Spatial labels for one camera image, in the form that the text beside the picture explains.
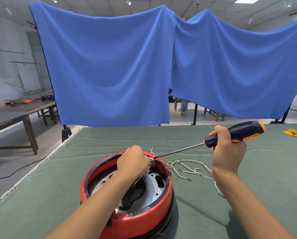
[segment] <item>tile floor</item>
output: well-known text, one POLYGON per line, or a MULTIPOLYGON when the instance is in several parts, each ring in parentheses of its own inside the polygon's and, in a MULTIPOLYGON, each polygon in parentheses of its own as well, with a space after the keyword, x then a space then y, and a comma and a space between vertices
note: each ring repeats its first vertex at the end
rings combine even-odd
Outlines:
MULTIPOLYGON (((169 125, 190 125, 193 122, 194 107, 194 104, 188 103, 186 116, 181 116, 179 111, 174 110, 174 103, 170 103, 169 125)), ((204 114, 203 110, 203 107, 198 107, 196 125, 236 124, 247 120, 253 120, 226 117, 224 122, 216 122, 214 116, 211 116, 208 113, 204 114)), ((30 118, 39 145, 38 154, 34 155, 31 149, 0 150, 0 177, 8 176, 24 165, 43 159, 61 144, 62 125, 54 125, 50 119, 48 119, 48 125, 46 126, 43 123, 42 118, 38 118, 37 113, 30 115, 30 118)), ((260 121, 268 124, 272 119, 260 119, 260 121)), ((297 112, 290 111, 286 123, 297 123, 297 112)), ((74 125, 70 126, 72 132, 75 132, 79 127, 80 126, 74 125)), ((28 138, 22 123, 0 131, 0 146, 24 145, 28 143, 28 138)), ((39 162, 35 162, 32 165, 19 170, 9 178, 0 179, 0 197, 36 166, 37 163, 39 162)))

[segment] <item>ceiling light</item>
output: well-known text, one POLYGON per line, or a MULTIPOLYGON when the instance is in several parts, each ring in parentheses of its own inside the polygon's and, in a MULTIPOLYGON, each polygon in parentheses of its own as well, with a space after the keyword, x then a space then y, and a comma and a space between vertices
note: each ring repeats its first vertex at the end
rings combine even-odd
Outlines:
POLYGON ((57 0, 51 0, 51 1, 53 1, 54 3, 57 3, 58 2, 57 0))
POLYGON ((235 3, 246 3, 246 4, 253 4, 259 0, 237 0, 235 3))
POLYGON ((6 12, 8 12, 9 15, 12 15, 12 12, 8 7, 5 6, 4 8, 5 8, 6 12))
POLYGON ((127 3, 129 4, 129 6, 132 4, 130 0, 127 0, 127 3))
POLYGON ((251 23, 252 19, 253 19, 253 17, 250 17, 250 19, 249 19, 249 21, 248 21, 248 24, 251 23))
POLYGON ((291 6, 292 6, 292 0, 284 0, 284 6, 283 6, 284 9, 291 6))

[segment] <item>hand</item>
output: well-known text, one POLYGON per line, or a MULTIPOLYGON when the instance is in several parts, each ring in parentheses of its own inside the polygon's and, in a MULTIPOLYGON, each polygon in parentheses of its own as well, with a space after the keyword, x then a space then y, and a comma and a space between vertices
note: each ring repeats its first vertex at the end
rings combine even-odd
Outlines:
POLYGON ((142 148, 134 145, 119 157, 117 162, 118 171, 136 180, 147 171, 149 162, 150 159, 144 155, 142 148))
POLYGON ((228 128, 224 126, 215 126, 215 130, 208 136, 217 133, 218 143, 212 148, 212 168, 211 173, 216 180, 224 174, 233 174, 238 176, 239 165, 245 155, 247 145, 245 142, 231 142, 231 136, 228 128))

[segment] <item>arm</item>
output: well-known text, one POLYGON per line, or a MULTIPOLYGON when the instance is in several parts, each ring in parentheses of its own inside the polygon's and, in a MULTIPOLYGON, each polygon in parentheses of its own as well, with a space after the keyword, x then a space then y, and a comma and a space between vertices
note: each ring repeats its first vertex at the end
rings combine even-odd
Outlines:
POLYGON ((227 128, 216 126, 211 173, 250 239, 294 239, 239 179, 237 170, 246 152, 244 142, 232 143, 227 128))
POLYGON ((118 159, 118 170, 46 239, 99 238, 112 212, 134 181, 145 173, 149 158, 138 146, 118 159))

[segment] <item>screwdriver handle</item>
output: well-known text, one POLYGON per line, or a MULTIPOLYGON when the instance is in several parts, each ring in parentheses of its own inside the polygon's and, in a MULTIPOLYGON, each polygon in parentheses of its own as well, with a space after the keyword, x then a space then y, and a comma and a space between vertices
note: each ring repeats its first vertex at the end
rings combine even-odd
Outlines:
MULTIPOLYGON (((228 128, 231 142, 247 141, 260 136, 266 131, 266 127, 260 121, 242 122, 228 128)), ((217 145, 217 134, 204 138, 205 146, 212 148, 217 145)))

